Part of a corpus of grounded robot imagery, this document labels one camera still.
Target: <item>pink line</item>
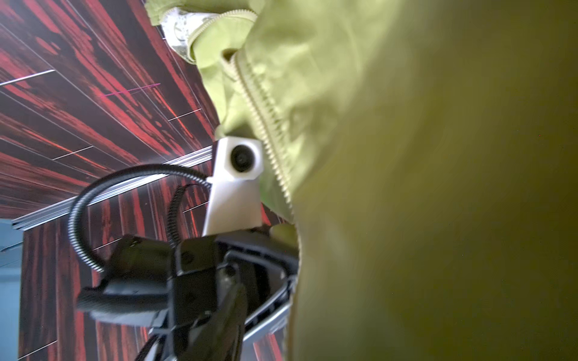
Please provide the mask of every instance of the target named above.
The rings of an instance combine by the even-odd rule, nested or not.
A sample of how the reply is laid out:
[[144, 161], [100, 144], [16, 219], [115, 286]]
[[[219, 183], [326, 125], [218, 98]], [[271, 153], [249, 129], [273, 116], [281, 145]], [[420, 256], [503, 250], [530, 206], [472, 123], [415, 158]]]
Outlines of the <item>pink line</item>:
[[129, 90], [117, 91], [117, 92], [110, 93], [110, 94], [104, 94], [104, 95], [101, 95], [101, 98], [102, 98], [103, 96], [111, 96], [111, 95], [117, 95], [117, 94], [122, 94], [122, 93], [129, 93], [129, 92], [131, 92], [131, 91], [133, 91], [133, 90], [142, 90], [142, 89], [146, 89], [146, 88], [156, 87], [157, 85], [161, 85], [161, 83], [146, 85], [146, 86], [140, 87], [140, 88], [133, 88], [133, 89], [129, 89]]

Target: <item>blue wall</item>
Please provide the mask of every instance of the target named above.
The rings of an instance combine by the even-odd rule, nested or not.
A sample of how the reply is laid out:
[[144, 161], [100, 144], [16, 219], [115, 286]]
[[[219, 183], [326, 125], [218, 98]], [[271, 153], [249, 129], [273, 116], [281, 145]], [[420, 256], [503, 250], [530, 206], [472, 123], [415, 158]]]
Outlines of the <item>blue wall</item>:
[[[0, 219], [0, 248], [21, 242], [22, 234], [11, 221]], [[0, 360], [18, 359], [21, 267], [22, 247], [0, 253]]]

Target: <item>white bracket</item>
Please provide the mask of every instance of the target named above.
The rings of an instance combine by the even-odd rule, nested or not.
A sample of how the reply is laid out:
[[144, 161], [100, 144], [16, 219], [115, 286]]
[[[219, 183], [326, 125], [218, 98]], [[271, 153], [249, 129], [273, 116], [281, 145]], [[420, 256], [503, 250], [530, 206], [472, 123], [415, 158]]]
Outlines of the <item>white bracket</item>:
[[[245, 146], [253, 153], [253, 165], [243, 172], [232, 161], [233, 149]], [[209, 206], [203, 236], [250, 229], [262, 225], [259, 176], [263, 172], [261, 142], [254, 139], [225, 137], [217, 143]]]

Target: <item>yellow-green fabric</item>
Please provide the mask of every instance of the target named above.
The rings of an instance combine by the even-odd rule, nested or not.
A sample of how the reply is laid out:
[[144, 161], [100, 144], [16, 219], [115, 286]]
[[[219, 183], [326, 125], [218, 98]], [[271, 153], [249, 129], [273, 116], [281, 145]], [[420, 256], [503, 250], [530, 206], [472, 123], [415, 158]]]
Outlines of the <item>yellow-green fabric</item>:
[[265, 134], [292, 203], [289, 360], [576, 359], [576, 14], [473, 0], [259, 11], [235, 59], [265, 132], [229, 76], [220, 132]]

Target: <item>black mechanical device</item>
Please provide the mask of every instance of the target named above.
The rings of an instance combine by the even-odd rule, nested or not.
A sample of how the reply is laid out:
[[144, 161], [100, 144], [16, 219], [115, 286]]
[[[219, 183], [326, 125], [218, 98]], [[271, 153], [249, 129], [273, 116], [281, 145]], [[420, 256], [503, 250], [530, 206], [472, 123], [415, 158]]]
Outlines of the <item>black mechanical device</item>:
[[[254, 155], [238, 153], [237, 147], [227, 157], [233, 168], [250, 169]], [[102, 322], [148, 327], [138, 361], [239, 360], [243, 342], [285, 325], [298, 251], [270, 239], [265, 227], [181, 241], [176, 214], [185, 186], [169, 206], [168, 242], [125, 235], [110, 259], [100, 259], [84, 238], [86, 207], [109, 186], [152, 174], [184, 176], [211, 189], [205, 175], [167, 164], [128, 168], [87, 187], [72, 206], [68, 233], [78, 256], [102, 279], [80, 292], [77, 308]]]

